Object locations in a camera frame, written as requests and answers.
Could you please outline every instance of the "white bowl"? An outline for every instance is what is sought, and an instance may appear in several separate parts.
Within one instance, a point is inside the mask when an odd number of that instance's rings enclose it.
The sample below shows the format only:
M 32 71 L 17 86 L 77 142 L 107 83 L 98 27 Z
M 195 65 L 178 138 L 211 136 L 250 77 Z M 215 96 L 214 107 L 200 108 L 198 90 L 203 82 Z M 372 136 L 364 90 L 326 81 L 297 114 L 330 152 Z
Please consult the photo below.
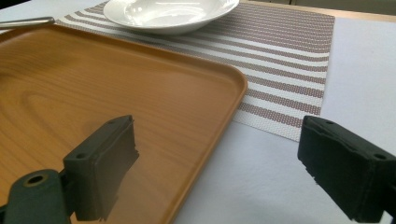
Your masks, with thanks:
M 226 15 L 238 4 L 239 0 L 110 0 L 103 12 L 136 31 L 180 35 Z

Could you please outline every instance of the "brown tray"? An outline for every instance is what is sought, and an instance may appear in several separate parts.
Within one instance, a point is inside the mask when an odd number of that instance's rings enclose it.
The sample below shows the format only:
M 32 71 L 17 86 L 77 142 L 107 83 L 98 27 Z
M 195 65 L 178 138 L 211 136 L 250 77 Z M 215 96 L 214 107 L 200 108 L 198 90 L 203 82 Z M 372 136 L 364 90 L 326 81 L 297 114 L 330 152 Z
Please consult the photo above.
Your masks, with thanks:
M 0 35 L 0 205 L 105 121 L 134 116 L 140 157 L 107 223 L 169 223 L 238 107 L 235 68 L 60 26 Z

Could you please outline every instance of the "tabletop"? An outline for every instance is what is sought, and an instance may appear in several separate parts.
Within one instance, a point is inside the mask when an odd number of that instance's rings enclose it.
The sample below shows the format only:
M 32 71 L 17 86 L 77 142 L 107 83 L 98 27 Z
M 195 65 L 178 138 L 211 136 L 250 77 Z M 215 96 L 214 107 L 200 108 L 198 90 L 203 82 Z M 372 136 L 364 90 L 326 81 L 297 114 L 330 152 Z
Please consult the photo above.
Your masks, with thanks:
M 101 2 L 32 0 L 0 10 L 0 21 L 59 19 Z M 336 17 L 320 116 L 396 155 L 394 17 L 313 10 Z M 232 122 L 175 223 L 351 223 L 297 160 L 297 148 Z

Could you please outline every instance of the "metal utensil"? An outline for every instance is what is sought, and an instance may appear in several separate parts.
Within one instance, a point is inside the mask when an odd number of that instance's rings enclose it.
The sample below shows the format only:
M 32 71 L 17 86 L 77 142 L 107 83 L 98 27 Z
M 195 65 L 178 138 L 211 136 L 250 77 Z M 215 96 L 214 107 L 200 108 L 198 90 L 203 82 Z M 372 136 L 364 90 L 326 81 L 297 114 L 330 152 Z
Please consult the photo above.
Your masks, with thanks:
M 43 26 L 55 23 L 52 17 L 40 17 L 20 21 L 0 21 L 0 30 L 8 30 L 23 27 Z

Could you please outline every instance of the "woven placemat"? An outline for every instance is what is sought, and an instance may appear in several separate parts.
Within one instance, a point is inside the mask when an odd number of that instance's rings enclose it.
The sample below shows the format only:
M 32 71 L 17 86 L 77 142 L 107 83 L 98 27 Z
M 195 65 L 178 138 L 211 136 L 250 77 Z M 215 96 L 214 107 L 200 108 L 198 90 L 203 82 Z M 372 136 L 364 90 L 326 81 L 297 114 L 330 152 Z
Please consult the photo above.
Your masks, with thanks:
M 233 120 L 298 141 L 304 115 L 318 116 L 334 17 L 240 4 L 198 31 L 178 36 L 134 33 L 109 21 L 102 3 L 57 24 L 235 66 L 248 80 Z

